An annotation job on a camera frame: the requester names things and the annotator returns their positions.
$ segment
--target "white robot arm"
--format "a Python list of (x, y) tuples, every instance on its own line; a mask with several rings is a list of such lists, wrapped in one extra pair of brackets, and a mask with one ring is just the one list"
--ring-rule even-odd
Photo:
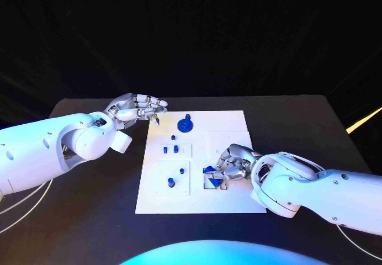
[(131, 138), (120, 130), (137, 119), (159, 125), (167, 102), (128, 93), (104, 112), (72, 114), (0, 130), (0, 196), (29, 189), (99, 158), (111, 147), (124, 153)]
[(216, 168), (205, 171), (210, 179), (251, 178), (251, 197), (275, 214), (291, 218), (306, 206), (330, 223), (382, 235), (382, 176), (324, 170), (290, 153), (262, 156), (236, 144)]

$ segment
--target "robotic hand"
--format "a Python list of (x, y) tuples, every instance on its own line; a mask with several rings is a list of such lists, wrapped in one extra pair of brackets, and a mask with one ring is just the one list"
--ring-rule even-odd
[(236, 144), (221, 155), (216, 168), (205, 170), (210, 182), (251, 178), (251, 197), (275, 214), (291, 218), (306, 206), (330, 223), (382, 235), (382, 176), (326, 170), (297, 155), (262, 156)]
[(166, 112), (167, 102), (124, 94), (104, 112), (72, 114), (0, 130), (0, 196), (29, 189), (99, 158), (111, 147), (124, 153), (131, 138), (120, 130)]

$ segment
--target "black curtain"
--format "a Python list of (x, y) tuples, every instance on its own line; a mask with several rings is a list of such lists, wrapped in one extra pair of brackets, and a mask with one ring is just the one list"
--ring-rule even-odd
[(0, 24), (3, 126), (127, 92), (321, 94), (345, 126), (381, 104), (378, 3), (7, 1)]

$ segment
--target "white tabletop mat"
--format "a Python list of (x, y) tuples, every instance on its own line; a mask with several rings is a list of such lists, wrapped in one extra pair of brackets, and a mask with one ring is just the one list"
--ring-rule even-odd
[[(193, 129), (182, 133), (177, 122), (186, 114)], [(251, 179), (226, 182), (226, 190), (205, 185), (203, 168), (215, 167), (229, 144), (252, 148), (244, 112), (167, 112), (159, 118), (160, 126), (153, 123), (148, 126), (136, 213), (265, 213), (249, 197)], [(163, 153), (163, 147), (167, 147), (167, 153)], [(174, 180), (173, 188), (167, 185), (169, 178)]]

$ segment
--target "white panel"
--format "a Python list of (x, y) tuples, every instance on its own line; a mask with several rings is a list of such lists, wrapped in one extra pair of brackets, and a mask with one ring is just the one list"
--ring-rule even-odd
[[(193, 129), (182, 133), (177, 130), (177, 122), (190, 114)], [(244, 112), (167, 112), (159, 114), (160, 126), (148, 125), (147, 145), (143, 160), (141, 183), (136, 206), (137, 214), (190, 214), (190, 213), (265, 213), (265, 208), (252, 200), (254, 190), (251, 179), (228, 182), (226, 190), (203, 189), (203, 168), (215, 166), (216, 155), (210, 155), (212, 147), (226, 149), (229, 144), (241, 144), (251, 147), (251, 138), (247, 129)], [(167, 146), (167, 154), (163, 154), (163, 146)], [(190, 155), (173, 154), (173, 145), (189, 146)], [(154, 194), (153, 178), (157, 175), (159, 185), (166, 188), (167, 178), (172, 174), (172, 166), (164, 166), (163, 161), (189, 162), (189, 196), (174, 194)]]
[[(148, 171), (151, 194), (164, 196), (189, 196), (189, 161), (160, 161)], [(170, 188), (167, 179), (173, 178), (174, 186)]]

